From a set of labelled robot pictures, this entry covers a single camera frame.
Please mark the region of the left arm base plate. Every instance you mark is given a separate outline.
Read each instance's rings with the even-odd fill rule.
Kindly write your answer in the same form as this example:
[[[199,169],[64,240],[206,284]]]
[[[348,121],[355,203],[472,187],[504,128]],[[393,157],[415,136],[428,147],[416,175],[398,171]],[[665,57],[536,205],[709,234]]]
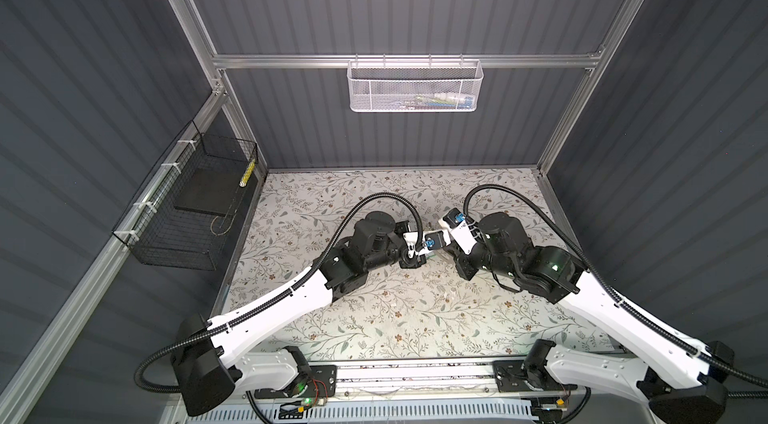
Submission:
[[[301,371],[297,381],[286,389],[257,389],[253,395],[256,399],[330,398],[336,394],[337,379],[337,366],[312,364],[308,372]]]

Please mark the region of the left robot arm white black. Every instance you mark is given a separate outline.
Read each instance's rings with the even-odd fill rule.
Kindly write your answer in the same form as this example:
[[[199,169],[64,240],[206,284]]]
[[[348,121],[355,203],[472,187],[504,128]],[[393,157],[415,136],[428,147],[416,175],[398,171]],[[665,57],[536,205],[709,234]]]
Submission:
[[[298,318],[359,289],[374,269],[394,263],[403,269],[420,267],[438,242],[408,231],[406,223],[395,222],[384,212],[373,211],[325,258],[315,260],[316,271],[305,269],[292,281],[227,314],[185,319],[177,340],[223,329],[171,354],[187,415],[203,415],[239,391],[289,398],[309,391],[312,368],[297,347],[256,356],[250,351]]]

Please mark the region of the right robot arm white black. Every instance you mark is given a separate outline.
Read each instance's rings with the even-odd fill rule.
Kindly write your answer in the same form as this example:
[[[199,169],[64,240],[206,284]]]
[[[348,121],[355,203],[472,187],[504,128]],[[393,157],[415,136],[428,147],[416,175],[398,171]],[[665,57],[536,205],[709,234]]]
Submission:
[[[452,209],[440,226],[461,276],[470,279],[480,270],[503,274],[520,290],[589,321],[630,353],[592,354],[539,339],[512,371],[515,379],[535,390],[603,391],[645,405],[665,423],[715,423],[724,414],[726,376],[702,359],[732,363],[727,346],[707,345],[664,325],[664,331],[693,348],[683,350],[642,323],[652,315],[631,315],[627,300],[612,298],[582,261],[561,248],[534,245],[520,221],[503,212],[471,224]]]

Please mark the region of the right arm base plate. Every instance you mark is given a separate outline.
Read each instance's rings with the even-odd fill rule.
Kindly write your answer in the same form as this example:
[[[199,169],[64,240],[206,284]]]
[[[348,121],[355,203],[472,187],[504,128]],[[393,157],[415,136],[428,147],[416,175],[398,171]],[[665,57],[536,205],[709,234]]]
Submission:
[[[495,360],[492,370],[497,390],[503,393],[561,391],[568,394],[578,388],[556,381],[543,364],[530,364],[525,360]]]

